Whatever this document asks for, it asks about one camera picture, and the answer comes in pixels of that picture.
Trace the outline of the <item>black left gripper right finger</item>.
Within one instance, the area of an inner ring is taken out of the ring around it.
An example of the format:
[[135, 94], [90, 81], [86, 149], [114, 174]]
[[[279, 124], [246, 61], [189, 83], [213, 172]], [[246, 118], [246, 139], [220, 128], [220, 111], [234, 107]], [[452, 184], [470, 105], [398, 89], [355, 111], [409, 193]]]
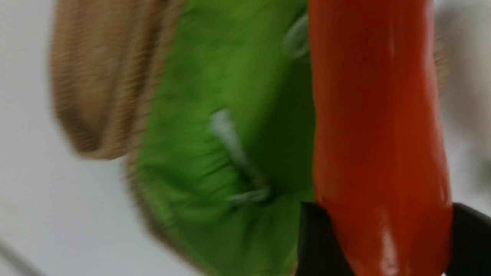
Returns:
[[452, 254], [446, 276], [491, 274], [491, 218], [463, 203], [453, 204]]

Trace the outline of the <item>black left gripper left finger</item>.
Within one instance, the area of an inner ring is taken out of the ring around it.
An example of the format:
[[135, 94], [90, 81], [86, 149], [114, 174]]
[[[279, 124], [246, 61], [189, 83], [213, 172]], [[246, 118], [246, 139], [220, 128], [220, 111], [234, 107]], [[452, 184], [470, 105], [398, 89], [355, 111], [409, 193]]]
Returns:
[[300, 205], [296, 276], [352, 276], [328, 213], [313, 202]]

